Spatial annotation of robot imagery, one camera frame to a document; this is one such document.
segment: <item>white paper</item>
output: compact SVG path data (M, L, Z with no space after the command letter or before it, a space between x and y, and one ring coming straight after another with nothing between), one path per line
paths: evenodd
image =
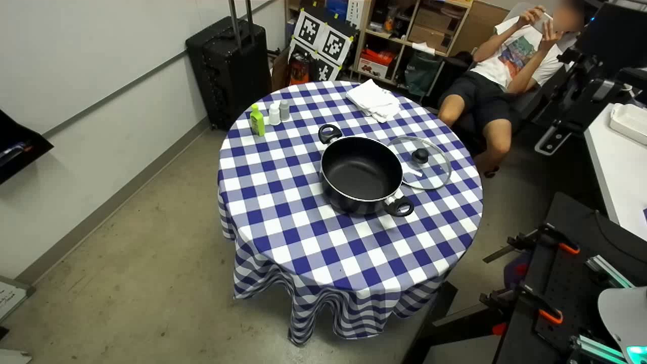
M347 99L381 124L390 121L401 111L401 101L373 80L347 91Z
M608 115L613 132L647 145L647 110L631 103L613 103Z
M431 48L426 42L413 42L410 44L414 50L426 52L426 54L436 54L434 48Z

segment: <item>white box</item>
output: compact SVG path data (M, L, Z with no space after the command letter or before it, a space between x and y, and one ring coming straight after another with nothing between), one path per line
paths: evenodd
M366 0L347 0L346 20L359 29L364 7L366 7Z
M369 73L375 78L386 80L389 65L375 62L369 59L359 57L359 70Z

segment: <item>gray floor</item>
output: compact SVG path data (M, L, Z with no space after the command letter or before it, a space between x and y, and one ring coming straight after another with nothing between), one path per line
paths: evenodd
M121 209L103 220L17 309L0 349L34 363L335 363L390 364L408 349L424 314L394 320L367 342L337 342L320 320L305 349L285 339L290 302L277 288L252 302L233 300L233 246L220 236L217 164L223 135L205 132ZM500 259L482 259L508 235L537 224L551 184L545 163L515 149L486 180L486 214L450 281L452 309L501 285ZM496 339L434 349L426 363L490 363Z

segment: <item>person's arm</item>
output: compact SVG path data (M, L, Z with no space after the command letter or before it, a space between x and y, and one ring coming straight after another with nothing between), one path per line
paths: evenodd
M474 61L482 62L490 57L494 57L501 44L519 29L523 29L525 24L532 24L536 20L540 20L543 15L543 11L540 7L529 9L525 15L521 15L518 18L518 22L514 27L509 27L505 33L496 34L491 38L487 38L483 44L477 46L477 50L474 52Z
M528 59L528 62L521 67L521 70L515 78L511 78L505 93L519 95L519 93L525 93L528 90L536 88L537 83L532 80L532 75L534 75L534 70L537 70L542 61L549 52L551 44L558 40L560 40L560 34L543 33L543 38L542 38L537 50Z

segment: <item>pot handle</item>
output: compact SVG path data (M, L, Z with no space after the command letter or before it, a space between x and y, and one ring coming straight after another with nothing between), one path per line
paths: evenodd
M408 216L413 213L413 203L406 197L397 199L386 205L386 213L393 216Z
M330 143L330 141L341 137L341 129L335 127L335 125L326 124L326 125L320 127L318 137L320 137L322 143Z

